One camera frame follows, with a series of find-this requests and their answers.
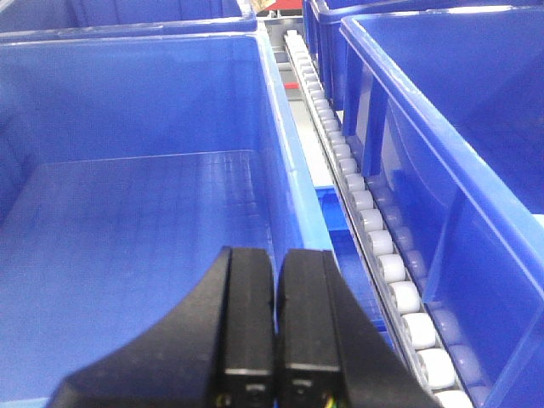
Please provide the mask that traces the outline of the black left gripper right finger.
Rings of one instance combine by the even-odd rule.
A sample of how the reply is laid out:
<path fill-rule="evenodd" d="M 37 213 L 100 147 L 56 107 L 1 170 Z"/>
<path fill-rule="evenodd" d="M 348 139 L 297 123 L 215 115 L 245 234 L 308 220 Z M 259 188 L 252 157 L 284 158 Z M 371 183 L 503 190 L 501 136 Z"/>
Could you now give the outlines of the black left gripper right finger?
<path fill-rule="evenodd" d="M 276 318 L 278 406 L 438 406 L 359 306 L 332 252 L 287 253 Z"/>

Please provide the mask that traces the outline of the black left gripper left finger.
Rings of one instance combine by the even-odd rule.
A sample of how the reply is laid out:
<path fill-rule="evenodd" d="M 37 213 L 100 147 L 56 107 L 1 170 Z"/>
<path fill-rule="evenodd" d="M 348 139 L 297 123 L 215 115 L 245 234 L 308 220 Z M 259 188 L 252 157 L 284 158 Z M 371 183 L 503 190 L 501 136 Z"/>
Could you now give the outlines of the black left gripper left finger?
<path fill-rule="evenodd" d="M 264 249 L 223 247 L 130 343 L 65 377 L 50 407 L 271 407 L 274 282 Z"/>

